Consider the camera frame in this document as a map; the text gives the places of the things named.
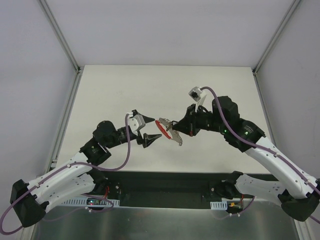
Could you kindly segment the red handled key organizer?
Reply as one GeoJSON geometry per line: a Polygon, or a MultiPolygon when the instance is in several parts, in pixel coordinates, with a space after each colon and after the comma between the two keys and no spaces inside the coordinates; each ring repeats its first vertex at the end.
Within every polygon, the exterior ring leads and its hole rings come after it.
{"type": "Polygon", "coordinates": [[[160,117],[155,120],[155,124],[159,131],[168,139],[175,141],[179,146],[183,145],[183,140],[178,131],[173,129],[173,122],[167,118],[160,117]]]}

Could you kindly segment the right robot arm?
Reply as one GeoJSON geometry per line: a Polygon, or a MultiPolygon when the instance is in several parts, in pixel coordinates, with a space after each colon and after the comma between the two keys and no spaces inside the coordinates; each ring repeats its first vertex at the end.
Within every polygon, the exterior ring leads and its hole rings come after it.
{"type": "Polygon", "coordinates": [[[304,222],[320,203],[320,181],[284,156],[256,124],[240,117],[238,105],[228,96],[212,101],[212,110],[190,105],[173,129],[190,137],[201,130],[217,132],[232,147],[258,161],[275,178],[266,181],[234,171],[232,178],[216,187],[227,199],[239,194],[255,196],[281,207],[291,218],[304,222]]]}

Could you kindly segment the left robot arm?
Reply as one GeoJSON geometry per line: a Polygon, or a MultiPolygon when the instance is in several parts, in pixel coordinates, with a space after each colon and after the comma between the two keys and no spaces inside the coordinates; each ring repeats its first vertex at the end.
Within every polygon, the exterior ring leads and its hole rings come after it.
{"type": "Polygon", "coordinates": [[[136,141],[149,147],[161,134],[142,134],[141,129],[155,119],[132,110],[121,128],[109,120],[100,122],[92,138],[67,162],[29,182],[22,179],[12,185],[10,205],[22,227],[28,228],[44,218],[55,206],[77,195],[102,194],[106,181],[101,167],[111,157],[110,149],[122,144],[130,148],[136,141]]]}

